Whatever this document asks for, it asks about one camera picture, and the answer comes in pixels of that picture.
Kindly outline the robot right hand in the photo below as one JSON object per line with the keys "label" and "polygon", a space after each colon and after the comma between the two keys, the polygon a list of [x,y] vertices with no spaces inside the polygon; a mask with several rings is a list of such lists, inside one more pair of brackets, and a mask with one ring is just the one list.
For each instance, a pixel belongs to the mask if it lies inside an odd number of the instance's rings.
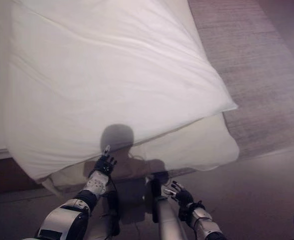
{"label": "robot right hand", "polygon": [[176,201],[180,207],[186,207],[194,203],[191,193],[179,182],[173,180],[170,188],[163,190],[164,194]]}

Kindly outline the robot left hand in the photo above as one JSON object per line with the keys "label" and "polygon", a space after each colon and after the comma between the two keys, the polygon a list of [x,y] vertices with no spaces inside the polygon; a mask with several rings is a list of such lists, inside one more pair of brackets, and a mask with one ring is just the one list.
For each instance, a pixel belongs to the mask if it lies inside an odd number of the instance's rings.
{"label": "robot left hand", "polygon": [[111,146],[107,145],[105,149],[103,150],[100,158],[97,160],[97,162],[94,165],[93,171],[100,172],[108,177],[111,176],[115,165],[118,163],[117,160],[115,160],[114,157],[110,156]]}

